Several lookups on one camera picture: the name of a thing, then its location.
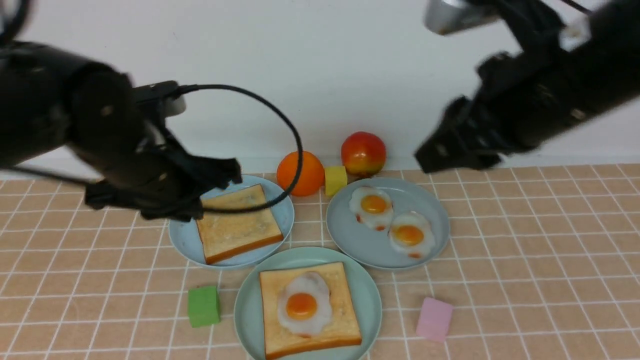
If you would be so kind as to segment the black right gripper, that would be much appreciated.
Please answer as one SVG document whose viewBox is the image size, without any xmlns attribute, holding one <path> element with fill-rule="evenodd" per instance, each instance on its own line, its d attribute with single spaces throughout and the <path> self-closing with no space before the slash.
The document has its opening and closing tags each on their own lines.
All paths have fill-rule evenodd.
<svg viewBox="0 0 640 360">
<path fill-rule="evenodd" d="M 430 136 L 414 152 L 425 174 L 455 169 L 486 171 L 502 163 L 502 157 L 521 152 L 506 125 L 476 99 L 458 96 L 442 112 Z"/>
</svg>

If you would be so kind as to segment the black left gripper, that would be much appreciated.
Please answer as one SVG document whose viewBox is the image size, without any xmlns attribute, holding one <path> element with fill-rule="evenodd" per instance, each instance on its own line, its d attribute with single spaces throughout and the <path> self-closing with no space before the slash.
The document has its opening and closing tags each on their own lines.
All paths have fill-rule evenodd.
<svg viewBox="0 0 640 360">
<path fill-rule="evenodd" d="M 183 223 L 204 216 L 197 193 L 227 189 L 243 182 L 235 158 L 190 157 L 189 175 L 170 161 L 172 147 L 154 123 L 142 120 L 123 127 L 89 130 L 82 141 L 82 161 L 102 180 L 86 188 L 90 208 L 137 210 L 143 218 Z"/>
</svg>

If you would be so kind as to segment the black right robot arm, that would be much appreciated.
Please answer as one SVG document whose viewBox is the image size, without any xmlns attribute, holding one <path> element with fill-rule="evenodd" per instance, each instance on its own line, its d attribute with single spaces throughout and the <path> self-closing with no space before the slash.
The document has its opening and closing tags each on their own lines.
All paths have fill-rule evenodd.
<svg viewBox="0 0 640 360">
<path fill-rule="evenodd" d="M 503 20 L 521 53 L 478 67 L 478 89 L 444 110 L 414 152 L 423 173 L 484 171 L 639 96 L 640 5 L 610 0 L 572 23 L 541 0 L 432 0 L 425 27 L 451 35 Z"/>
</svg>

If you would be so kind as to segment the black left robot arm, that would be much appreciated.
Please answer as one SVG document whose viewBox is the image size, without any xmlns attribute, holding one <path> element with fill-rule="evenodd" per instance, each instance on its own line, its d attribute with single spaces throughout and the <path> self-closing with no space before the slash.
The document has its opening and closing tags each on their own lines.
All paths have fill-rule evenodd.
<svg viewBox="0 0 640 360">
<path fill-rule="evenodd" d="M 147 220 L 201 219 L 201 196 L 242 182 L 236 159 L 190 154 L 166 126 L 186 110 L 179 84 L 133 86 L 107 64 L 41 43 L 1 50 L 1 169 L 68 147 L 102 176 L 80 178 L 87 207 Z"/>
</svg>

